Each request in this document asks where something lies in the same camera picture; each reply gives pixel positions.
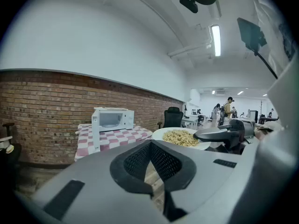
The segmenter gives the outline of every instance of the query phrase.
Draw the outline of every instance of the white plate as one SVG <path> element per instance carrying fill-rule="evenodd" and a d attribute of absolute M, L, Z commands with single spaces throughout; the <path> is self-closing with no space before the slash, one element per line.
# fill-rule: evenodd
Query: white plate
<path fill-rule="evenodd" d="M 187 128 L 163 128 L 163 129 L 158 129 L 156 130 L 153 135 L 151 136 L 151 138 L 153 140 L 163 140 L 163 134 L 167 131 L 171 131 L 171 130 L 185 130 L 188 131 L 191 134 L 194 134 L 197 132 L 197 130 L 194 129 L 187 129 Z M 195 149 L 200 149 L 200 150 L 205 150 L 208 147 L 210 147 L 211 142 L 199 142 L 197 146 L 190 146 L 191 148 L 195 148 Z"/>

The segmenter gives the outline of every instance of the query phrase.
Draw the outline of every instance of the fluorescent light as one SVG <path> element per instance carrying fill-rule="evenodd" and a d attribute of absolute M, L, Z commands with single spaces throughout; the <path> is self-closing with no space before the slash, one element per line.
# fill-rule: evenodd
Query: fluorescent light
<path fill-rule="evenodd" d="M 220 28 L 219 26 L 212 26 L 215 56 L 220 56 L 221 54 L 221 39 L 220 39 Z"/>

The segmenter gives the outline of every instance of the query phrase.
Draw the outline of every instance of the black cable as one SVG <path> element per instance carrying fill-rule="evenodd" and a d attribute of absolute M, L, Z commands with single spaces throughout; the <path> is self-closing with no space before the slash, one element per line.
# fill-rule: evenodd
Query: black cable
<path fill-rule="evenodd" d="M 254 55 L 255 56 L 258 56 L 259 58 L 261 58 L 261 60 L 266 64 L 266 66 L 268 67 L 269 71 L 271 71 L 272 75 L 274 75 L 274 77 L 276 79 L 278 79 L 277 75 L 275 74 L 274 70 L 271 68 L 271 66 L 269 66 L 269 64 L 266 62 L 266 60 L 258 53 L 258 52 L 255 52 L 253 49 L 250 49 L 254 52 Z"/>

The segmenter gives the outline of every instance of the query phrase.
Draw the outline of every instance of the checkered tablecloth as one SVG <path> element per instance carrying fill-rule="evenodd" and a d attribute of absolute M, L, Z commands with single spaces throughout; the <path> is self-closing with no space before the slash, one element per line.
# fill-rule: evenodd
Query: checkered tablecloth
<path fill-rule="evenodd" d="M 95 152 L 91 124 L 78 125 L 79 137 L 75 161 Z M 150 138 L 153 132 L 134 125 L 133 129 L 100 132 L 100 151 Z"/>

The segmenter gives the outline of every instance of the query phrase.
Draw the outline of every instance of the black camera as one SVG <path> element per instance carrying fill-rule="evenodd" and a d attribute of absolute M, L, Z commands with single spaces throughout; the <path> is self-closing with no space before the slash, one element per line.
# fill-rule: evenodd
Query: black camera
<path fill-rule="evenodd" d="M 180 4 L 184 5 L 186 8 L 188 8 L 191 12 L 197 13 L 198 7 L 195 3 L 195 0 L 179 0 Z"/>

